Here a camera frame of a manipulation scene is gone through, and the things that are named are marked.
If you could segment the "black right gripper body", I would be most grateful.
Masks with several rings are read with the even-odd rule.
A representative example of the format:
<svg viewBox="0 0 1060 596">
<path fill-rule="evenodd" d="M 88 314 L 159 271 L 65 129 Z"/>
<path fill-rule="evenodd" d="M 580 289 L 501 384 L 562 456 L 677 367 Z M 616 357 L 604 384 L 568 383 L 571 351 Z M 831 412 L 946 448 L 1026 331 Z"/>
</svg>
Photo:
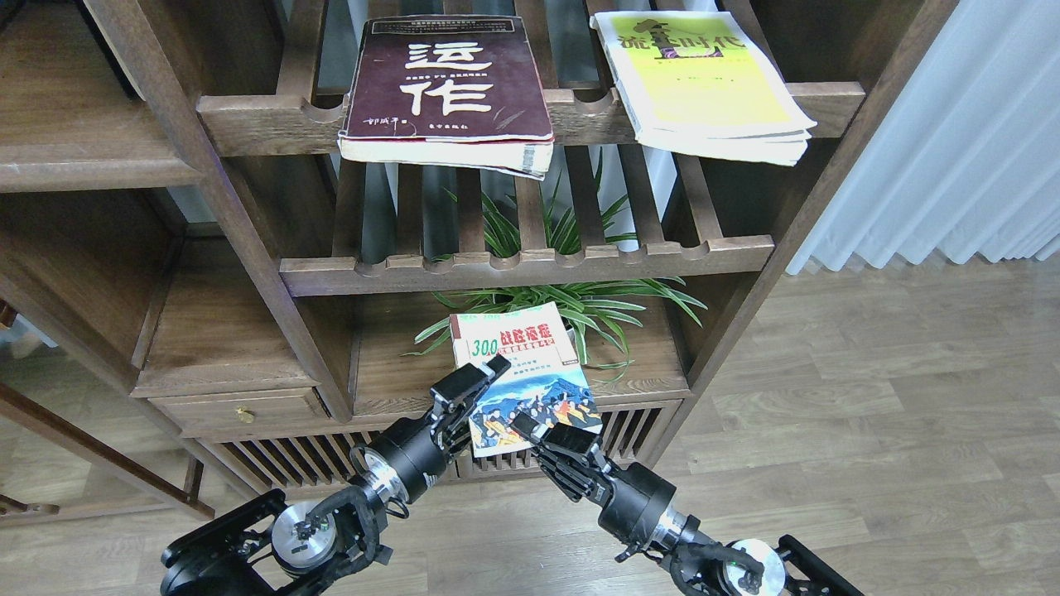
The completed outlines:
<svg viewBox="0 0 1060 596">
<path fill-rule="evenodd" d="M 643 464 L 617 467 L 591 431 L 535 427 L 534 455 L 570 499 L 586 498 L 601 507 L 599 525 L 628 551 L 673 551 L 692 539 L 691 518 L 672 505 L 677 487 Z"/>
</svg>

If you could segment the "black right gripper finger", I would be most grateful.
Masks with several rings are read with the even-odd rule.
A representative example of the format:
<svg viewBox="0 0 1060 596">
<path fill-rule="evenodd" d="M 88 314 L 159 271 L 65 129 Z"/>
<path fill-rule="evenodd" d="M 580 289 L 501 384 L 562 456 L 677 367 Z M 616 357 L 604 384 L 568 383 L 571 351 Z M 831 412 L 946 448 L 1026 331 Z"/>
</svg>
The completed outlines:
<svg viewBox="0 0 1060 596">
<path fill-rule="evenodd" d="M 527 411 L 516 411 L 514 418 L 510 423 L 511 430 L 514 430 L 518 436 L 520 436 L 530 444 L 541 444 L 542 438 L 549 430 L 552 430 L 546 423 L 540 423 L 537 420 L 527 414 Z"/>
</svg>

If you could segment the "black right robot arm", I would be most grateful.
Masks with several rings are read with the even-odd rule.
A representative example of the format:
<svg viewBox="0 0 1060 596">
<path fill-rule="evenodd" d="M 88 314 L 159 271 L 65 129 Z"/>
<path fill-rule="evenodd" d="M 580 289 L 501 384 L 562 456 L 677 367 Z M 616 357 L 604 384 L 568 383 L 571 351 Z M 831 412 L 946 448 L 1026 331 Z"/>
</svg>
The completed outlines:
<svg viewBox="0 0 1060 596">
<path fill-rule="evenodd" d="M 643 464 L 622 469 L 588 430 L 537 423 L 519 411 L 512 426 L 532 445 L 542 471 L 570 499 L 601 508 L 601 528 L 624 543 L 622 562 L 635 554 L 658 562 L 685 595 L 859 595 L 860 590 L 792 536 L 774 550 L 758 539 L 722 543 L 700 531 L 699 518 L 672 504 L 674 484 Z"/>
</svg>

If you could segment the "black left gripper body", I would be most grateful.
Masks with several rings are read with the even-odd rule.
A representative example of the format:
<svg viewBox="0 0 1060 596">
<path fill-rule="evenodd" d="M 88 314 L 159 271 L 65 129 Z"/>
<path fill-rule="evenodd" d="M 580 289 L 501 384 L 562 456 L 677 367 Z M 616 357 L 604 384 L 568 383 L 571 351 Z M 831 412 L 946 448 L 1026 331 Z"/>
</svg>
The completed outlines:
<svg viewBox="0 0 1060 596">
<path fill-rule="evenodd" d="M 370 445 L 356 446 L 356 483 L 382 502 L 412 504 L 438 483 L 447 464 L 470 442 L 467 418 L 491 387 L 488 368 L 458 368 L 429 389 L 434 403 L 420 418 L 401 418 Z"/>
</svg>

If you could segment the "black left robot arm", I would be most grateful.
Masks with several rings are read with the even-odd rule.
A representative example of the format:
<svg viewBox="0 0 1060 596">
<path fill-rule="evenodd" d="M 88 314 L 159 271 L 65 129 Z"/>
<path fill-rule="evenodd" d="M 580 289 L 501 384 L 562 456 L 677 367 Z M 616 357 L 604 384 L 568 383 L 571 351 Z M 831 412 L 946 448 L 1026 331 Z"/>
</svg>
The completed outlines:
<svg viewBox="0 0 1060 596">
<path fill-rule="evenodd" d="M 470 442 L 467 418 L 510 363 L 466 363 L 431 388 L 432 407 L 402 418 L 368 445 L 344 489 L 316 505 L 273 489 L 175 540 L 163 551 L 163 595 L 318 595 L 348 574 L 385 565 L 388 516 L 438 483 Z"/>
</svg>

